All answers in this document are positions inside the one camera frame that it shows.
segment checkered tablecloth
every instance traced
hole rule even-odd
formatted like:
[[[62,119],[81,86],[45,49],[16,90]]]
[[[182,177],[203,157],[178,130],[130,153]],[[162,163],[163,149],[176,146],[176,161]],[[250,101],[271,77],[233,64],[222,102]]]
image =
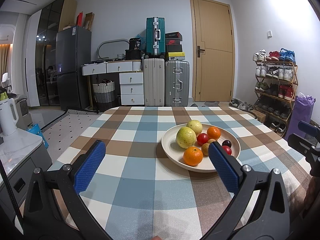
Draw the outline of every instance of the checkered tablecloth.
[[[118,107],[106,111],[79,136],[49,170],[73,163],[97,139],[106,156],[80,196],[114,239],[200,239],[229,204],[232,194],[217,173],[197,173],[174,164],[161,146],[169,128],[199,120],[232,133],[239,160],[255,171],[279,168],[291,221],[299,217],[310,165],[275,132],[232,107]],[[249,206],[238,226],[246,223]],[[70,214],[66,221],[75,226]]]

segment white kettle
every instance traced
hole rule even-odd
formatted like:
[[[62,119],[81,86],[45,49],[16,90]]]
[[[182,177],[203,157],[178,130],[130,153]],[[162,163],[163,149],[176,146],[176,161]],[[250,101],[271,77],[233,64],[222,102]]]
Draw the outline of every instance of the white kettle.
[[[19,120],[16,104],[13,98],[0,101],[0,125],[4,136],[8,136],[17,130]]]

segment orange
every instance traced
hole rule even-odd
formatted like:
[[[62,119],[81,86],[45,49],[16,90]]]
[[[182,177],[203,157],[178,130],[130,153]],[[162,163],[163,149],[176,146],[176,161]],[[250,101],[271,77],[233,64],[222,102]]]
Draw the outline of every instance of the orange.
[[[212,126],[207,130],[207,135],[208,135],[209,139],[218,140],[221,136],[221,132],[218,127]]]
[[[196,166],[203,159],[202,151],[197,147],[189,147],[183,153],[183,160],[189,166]]]

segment wooden shoe rack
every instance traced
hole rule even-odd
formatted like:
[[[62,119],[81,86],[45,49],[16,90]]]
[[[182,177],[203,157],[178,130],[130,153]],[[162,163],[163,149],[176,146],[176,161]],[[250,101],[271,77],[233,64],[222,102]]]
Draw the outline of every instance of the wooden shoe rack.
[[[266,115],[270,115],[272,117],[275,117],[277,119],[279,119],[280,122],[283,122],[285,123],[286,127],[287,127],[287,130],[288,130],[288,125],[289,125],[289,122],[290,122],[290,117],[291,117],[291,114],[292,114],[292,109],[293,109],[293,106],[294,106],[294,99],[296,98],[296,91],[297,91],[297,87],[298,87],[298,77],[297,77],[297,71],[298,71],[298,66],[295,65],[293,62],[291,61],[255,61],[256,64],[258,65],[258,63],[260,64],[266,64],[266,65],[273,65],[273,66],[283,66],[284,68],[285,67],[289,67],[291,66],[292,67],[292,70],[293,70],[293,78],[291,81],[286,81],[286,80],[278,80],[278,79],[274,79],[274,78],[268,78],[268,77],[257,77],[256,76],[256,79],[257,79],[257,82],[263,82],[265,79],[266,80],[272,80],[272,83],[275,84],[276,82],[278,82],[278,86],[280,86],[280,83],[286,83],[286,84],[289,84],[289,85],[292,85],[292,88],[293,88],[293,95],[291,97],[290,100],[286,100],[284,98],[280,98],[280,97],[277,97],[277,96],[273,96],[273,95],[270,95],[270,94],[267,94],[267,93],[264,93],[264,92],[261,92],[261,91],[258,91],[258,90],[254,90],[254,92],[256,93],[258,99],[260,99],[260,97],[262,95],[264,96],[267,96],[267,97],[270,97],[270,98],[273,98],[273,99],[276,99],[276,100],[279,100],[281,102],[285,102],[287,103],[290,108],[291,108],[291,113],[289,114],[288,118],[285,120],[279,116],[276,116],[275,114],[273,113],[270,113],[256,105],[254,105],[255,109],[259,112],[262,112]]]

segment refrigerator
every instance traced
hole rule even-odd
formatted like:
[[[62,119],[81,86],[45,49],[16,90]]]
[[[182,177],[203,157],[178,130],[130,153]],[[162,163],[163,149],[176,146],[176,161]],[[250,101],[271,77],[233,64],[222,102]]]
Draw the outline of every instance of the refrigerator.
[[[81,66],[91,62],[91,32],[74,26],[57,33],[57,86],[62,110],[90,105],[87,77]]]

